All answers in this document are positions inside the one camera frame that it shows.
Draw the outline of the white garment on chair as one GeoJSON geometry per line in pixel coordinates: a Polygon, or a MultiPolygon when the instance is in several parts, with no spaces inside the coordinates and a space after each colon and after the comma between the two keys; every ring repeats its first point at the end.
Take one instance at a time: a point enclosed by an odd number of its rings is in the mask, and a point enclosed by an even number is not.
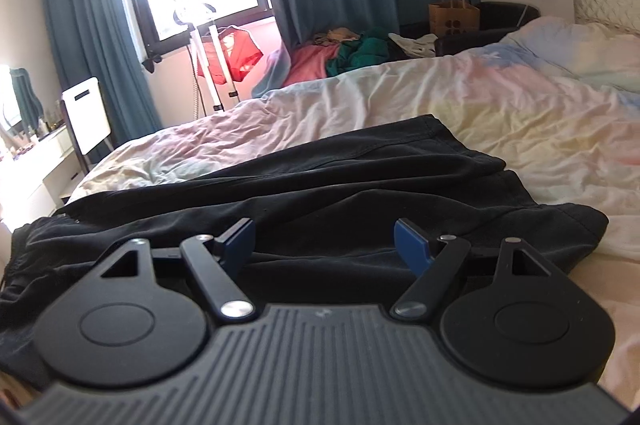
{"type": "Polygon", "coordinates": [[[390,41],[393,44],[396,44],[396,46],[409,58],[433,58],[433,56],[436,55],[435,42],[438,37],[434,34],[426,34],[418,39],[411,39],[398,34],[389,33],[388,38],[390,38],[390,41]]]}

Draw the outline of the green garment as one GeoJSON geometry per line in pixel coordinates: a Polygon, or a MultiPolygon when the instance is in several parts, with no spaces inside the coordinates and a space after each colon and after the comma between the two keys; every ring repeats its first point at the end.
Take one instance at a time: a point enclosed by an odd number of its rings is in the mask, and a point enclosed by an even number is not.
{"type": "Polygon", "coordinates": [[[340,43],[334,58],[326,61],[326,76],[334,77],[351,70],[375,66],[390,60],[390,38],[382,28],[370,29],[357,40],[340,43]]]}

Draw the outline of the pastel tie-dye duvet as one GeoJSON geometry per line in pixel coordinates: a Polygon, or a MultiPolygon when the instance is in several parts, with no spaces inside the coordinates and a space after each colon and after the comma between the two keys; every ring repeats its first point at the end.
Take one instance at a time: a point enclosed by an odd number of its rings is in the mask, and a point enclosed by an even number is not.
{"type": "Polygon", "coordinates": [[[544,16],[486,47],[300,82],[160,130],[104,158],[74,191],[174,183],[337,133],[431,114],[502,158],[540,203],[608,216],[573,279],[616,328],[602,386],[639,404],[639,41],[544,16]]]}

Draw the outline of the teal curtain left panel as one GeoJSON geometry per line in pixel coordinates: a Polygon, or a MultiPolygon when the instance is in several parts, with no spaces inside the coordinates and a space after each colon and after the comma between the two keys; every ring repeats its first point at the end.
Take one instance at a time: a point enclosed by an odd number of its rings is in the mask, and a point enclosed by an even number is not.
{"type": "Polygon", "coordinates": [[[62,89],[99,81],[114,143],[160,130],[122,0],[43,0],[43,11],[62,89]]]}

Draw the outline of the brown paper bag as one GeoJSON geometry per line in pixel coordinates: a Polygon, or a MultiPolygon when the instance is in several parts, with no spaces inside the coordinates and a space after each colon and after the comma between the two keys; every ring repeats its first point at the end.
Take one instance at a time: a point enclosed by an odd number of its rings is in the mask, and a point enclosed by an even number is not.
{"type": "Polygon", "coordinates": [[[440,0],[428,5],[431,32],[438,38],[480,29],[480,9],[468,0],[440,0]]]}

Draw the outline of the white folding chair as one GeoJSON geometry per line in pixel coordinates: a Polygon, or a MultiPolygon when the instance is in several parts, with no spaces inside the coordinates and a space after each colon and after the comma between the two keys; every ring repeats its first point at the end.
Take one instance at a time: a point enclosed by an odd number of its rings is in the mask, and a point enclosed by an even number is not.
{"type": "Polygon", "coordinates": [[[114,150],[98,78],[90,77],[63,91],[61,111],[80,168],[89,174],[92,165],[88,156],[97,146],[104,144],[108,151],[114,150]]]}

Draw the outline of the pink garment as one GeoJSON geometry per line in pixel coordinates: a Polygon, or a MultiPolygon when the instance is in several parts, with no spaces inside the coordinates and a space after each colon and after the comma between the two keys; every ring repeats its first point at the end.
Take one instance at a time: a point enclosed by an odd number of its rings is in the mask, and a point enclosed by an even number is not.
{"type": "Polygon", "coordinates": [[[292,55],[290,73],[282,87],[288,87],[299,82],[323,79],[326,73],[326,62],[334,59],[340,50],[339,44],[307,44],[296,49],[292,55]]]}

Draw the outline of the white desk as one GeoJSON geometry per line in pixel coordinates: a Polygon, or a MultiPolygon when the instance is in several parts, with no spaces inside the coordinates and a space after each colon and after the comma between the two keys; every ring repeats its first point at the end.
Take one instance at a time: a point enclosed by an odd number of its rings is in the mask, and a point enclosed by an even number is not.
{"type": "Polygon", "coordinates": [[[1,219],[10,231],[62,207],[84,177],[65,126],[1,162],[1,219]]]}

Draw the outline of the black pants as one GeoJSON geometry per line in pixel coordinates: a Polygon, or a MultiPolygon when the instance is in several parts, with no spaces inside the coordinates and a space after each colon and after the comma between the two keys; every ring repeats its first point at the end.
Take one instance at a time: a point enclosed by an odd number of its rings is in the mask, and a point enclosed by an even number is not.
{"type": "Polygon", "coordinates": [[[13,233],[1,294],[1,368],[34,388],[49,374],[32,347],[41,312],[131,239],[168,249],[238,220],[256,226],[239,283],[258,301],[391,304],[412,276],[394,249],[406,218],[430,239],[489,255],[521,237],[563,271],[599,245],[608,218],[535,202],[502,159],[424,115],[294,146],[198,179],[76,200],[13,233]]]}

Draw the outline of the red bag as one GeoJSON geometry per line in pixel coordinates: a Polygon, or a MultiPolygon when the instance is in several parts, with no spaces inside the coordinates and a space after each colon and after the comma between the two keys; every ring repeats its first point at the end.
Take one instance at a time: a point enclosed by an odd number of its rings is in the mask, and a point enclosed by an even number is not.
{"type": "MultiPolygon", "coordinates": [[[[219,41],[233,81],[241,82],[250,73],[264,54],[255,44],[252,35],[245,29],[229,26],[219,34],[219,41]]],[[[221,70],[212,37],[203,37],[203,46],[208,60],[209,73],[216,85],[224,85],[226,78],[221,70]]]]}

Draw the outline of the white light stand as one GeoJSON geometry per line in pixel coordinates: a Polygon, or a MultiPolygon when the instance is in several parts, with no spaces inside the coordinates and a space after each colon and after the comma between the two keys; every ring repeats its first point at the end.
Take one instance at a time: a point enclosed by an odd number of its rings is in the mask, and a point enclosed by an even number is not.
{"type": "Polygon", "coordinates": [[[239,104],[240,96],[238,90],[235,88],[226,58],[224,57],[224,50],[222,50],[222,45],[219,40],[216,25],[216,9],[209,3],[195,3],[190,6],[187,3],[183,3],[182,6],[175,10],[174,21],[177,25],[186,26],[186,29],[188,30],[190,36],[189,52],[193,74],[195,79],[198,79],[198,76],[200,76],[198,70],[203,72],[209,96],[212,97],[213,111],[221,112],[226,108],[224,107],[222,96],[218,91],[218,84],[213,78],[212,67],[210,66],[209,58],[200,33],[201,24],[207,27],[209,31],[209,37],[214,46],[215,56],[222,72],[222,76],[224,76],[224,83],[227,87],[227,89],[224,90],[224,93],[227,93],[232,106],[239,104]]]}

